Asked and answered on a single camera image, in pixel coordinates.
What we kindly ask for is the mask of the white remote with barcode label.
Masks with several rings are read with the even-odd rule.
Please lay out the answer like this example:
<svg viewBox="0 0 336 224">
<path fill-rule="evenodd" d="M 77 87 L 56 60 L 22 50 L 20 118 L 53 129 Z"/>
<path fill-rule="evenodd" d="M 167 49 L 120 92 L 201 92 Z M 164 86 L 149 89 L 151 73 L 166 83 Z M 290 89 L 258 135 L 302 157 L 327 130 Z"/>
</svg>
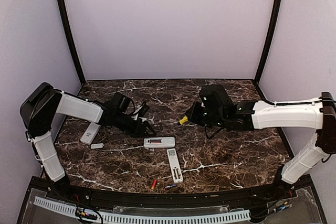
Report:
<svg viewBox="0 0 336 224">
<path fill-rule="evenodd" d="M 170 137 L 146 137 L 143 142 L 144 148 L 173 148 L 175 146 L 175 138 Z"/>
</svg>

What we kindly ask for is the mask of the white button remote control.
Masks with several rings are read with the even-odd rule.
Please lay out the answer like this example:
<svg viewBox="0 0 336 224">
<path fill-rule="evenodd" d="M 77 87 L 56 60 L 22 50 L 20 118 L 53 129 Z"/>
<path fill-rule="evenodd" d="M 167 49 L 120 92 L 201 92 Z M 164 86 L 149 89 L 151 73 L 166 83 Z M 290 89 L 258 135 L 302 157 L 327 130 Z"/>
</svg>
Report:
<svg viewBox="0 0 336 224">
<path fill-rule="evenodd" d="M 174 183 L 182 183 L 184 179 L 183 179 L 183 175 L 182 175 L 176 149 L 174 148 L 167 149 L 166 152 L 167 152 L 170 170 L 172 173 L 172 178 L 173 178 Z"/>
</svg>

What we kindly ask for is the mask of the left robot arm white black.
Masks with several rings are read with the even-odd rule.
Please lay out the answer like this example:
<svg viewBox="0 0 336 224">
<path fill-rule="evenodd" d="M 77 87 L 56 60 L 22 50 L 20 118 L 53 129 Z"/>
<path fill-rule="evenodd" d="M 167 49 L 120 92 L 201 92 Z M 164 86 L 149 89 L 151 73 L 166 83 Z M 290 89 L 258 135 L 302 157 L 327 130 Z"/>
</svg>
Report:
<svg viewBox="0 0 336 224">
<path fill-rule="evenodd" d="M 98 127 L 115 127 L 129 137 L 156 137 L 157 132 L 145 118 L 150 108 L 147 103 L 142 102 L 138 109 L 128 112 L 130 105 L 134 105 L 134 101 L 120 92 L 106 102 L 99 102 L 56 89 L 47 82 L 40 84 L 21 104 L 19 113 L 26 140 L 32 144 L 46 177 L 55 183 L 53 191 L 61 200 L 71 200 L 74 189 L 67 184 L 68 176 L 55 149 L 52 136 L 55 117 L 63 115 L 65 122 L 74 120 Z"/>
</svg>

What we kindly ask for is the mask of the red blue battery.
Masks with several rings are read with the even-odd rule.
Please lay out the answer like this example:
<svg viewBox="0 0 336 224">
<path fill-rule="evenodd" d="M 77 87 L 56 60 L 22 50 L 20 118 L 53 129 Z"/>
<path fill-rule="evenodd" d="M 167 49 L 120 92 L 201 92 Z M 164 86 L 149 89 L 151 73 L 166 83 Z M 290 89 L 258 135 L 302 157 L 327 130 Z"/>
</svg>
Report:
<svg viewBox="0 0 336 224">
<path fill-rule="evenodd" d="M 157 179 L 155 179 L 154 181 L 153 181 L 153 184 L 152 184 L 152 187 L 151 187 L 151 189 L 152 190 L 154 190 L 155 189 L 155 187 L 156 187 L 156 185 L 157 185 Z"/>
</svg>

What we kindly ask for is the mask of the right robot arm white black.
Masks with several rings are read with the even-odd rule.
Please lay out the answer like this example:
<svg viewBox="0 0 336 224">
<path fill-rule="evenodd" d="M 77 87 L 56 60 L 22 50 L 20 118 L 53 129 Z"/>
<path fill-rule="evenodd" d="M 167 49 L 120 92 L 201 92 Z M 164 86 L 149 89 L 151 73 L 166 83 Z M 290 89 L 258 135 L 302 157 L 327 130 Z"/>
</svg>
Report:
<svg viewBox="0 0 336 224">
<path fill-rule="evenodd" d="M 301 101 L 240 101 L 234 103 L 220 84 L 203 86 L 200 101 L 185 112 L 187 120 L 202 127 L 253 131 L 273 127 L 305 127 L 315 134 L 292 160 L 280 169 L 279 180 L 268 188 L 273 200 L 323 158 L 335 154 L 335 100 L 329 92 Z"/>
</svg>

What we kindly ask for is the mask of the yellow handled screwdriver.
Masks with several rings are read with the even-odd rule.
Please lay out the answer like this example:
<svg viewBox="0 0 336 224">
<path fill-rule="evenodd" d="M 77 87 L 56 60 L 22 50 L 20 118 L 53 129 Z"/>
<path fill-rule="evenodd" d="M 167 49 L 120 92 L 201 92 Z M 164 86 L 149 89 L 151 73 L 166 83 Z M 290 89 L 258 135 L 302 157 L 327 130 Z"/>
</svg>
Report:
<svg viewBox="0 0 336 224">
<path fill-rule="evenodd" d="M 188 122 L 188 117 L 187 117 L 187 116 L 184 116 L 182 119 L 179 120 L 179 125 L 183 125 L 183 124 L 185 124 L 186 122 Z"/>
</svg>

